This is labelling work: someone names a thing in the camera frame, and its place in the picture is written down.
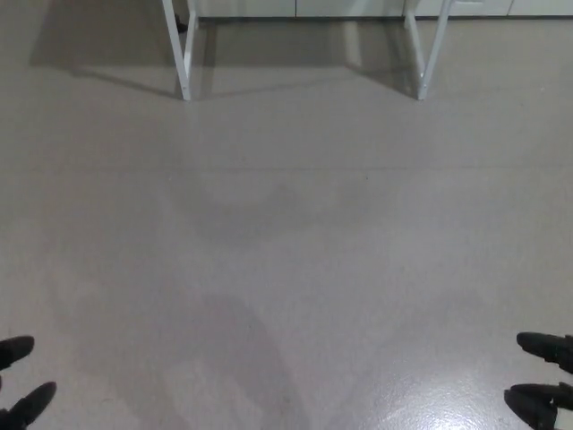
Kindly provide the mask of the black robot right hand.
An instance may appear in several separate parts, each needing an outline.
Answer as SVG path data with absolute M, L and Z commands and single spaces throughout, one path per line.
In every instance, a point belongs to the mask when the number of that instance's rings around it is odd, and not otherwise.
M 572 336 L 523 331 L 517 344 L 528 354 L 572 374 Z M 572 385 L 522 383 L 504 391 L 509 409 L 531 429 L 572 428 Z

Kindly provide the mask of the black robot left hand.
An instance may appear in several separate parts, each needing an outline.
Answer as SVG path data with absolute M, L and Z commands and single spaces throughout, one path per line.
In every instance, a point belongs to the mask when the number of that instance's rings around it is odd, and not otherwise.
M 29 356 L 35 347 L 30 335 L 1 340 L 1 370 Z M 11 408 L 1 408 L 1 429 L 28 429 L 47 409 L 56 395 L 57 384 L 47 382 L 20 398 Z

